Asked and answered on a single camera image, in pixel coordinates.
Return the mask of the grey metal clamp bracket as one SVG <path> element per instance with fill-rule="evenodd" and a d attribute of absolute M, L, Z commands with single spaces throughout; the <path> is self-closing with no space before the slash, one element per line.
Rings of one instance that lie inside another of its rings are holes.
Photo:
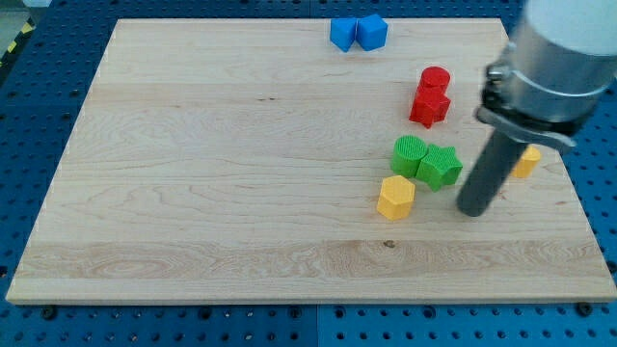
<path fill-rule="evenodd" d="M 552 147 L 561 153 L 570 151 L 577 145 L 571 134 L 558 131 L 557 123 L 537 120 L 524 114 L 511 100 L 507 88 L 515 80 L 515 51 L 516 44 L 508 42 L 498 59 L 487 65 L 486 81 L 481 105 L 475 112 L 476 118 L 517 143 Z"/>

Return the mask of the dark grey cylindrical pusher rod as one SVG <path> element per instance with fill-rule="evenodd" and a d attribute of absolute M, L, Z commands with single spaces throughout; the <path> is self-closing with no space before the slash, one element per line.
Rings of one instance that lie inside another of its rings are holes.
<path fill-rule="evenodd" d="M 515 141 L 495 130 L 459 192 L 458 209 L 471 217 L 481 216 L 526 148 L 527 143 Z"/>

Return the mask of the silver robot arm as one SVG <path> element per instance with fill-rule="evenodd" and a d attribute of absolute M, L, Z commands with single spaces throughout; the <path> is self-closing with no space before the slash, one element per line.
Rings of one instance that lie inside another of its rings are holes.
<path fill-rule="evenodd" d="M 561 153 L 616 74 L 616 4 L 528 0 L 513 35 L 485 72 L 476 118 L 494 131 L 458 197 L 482 215 L 530 145 Z"/>

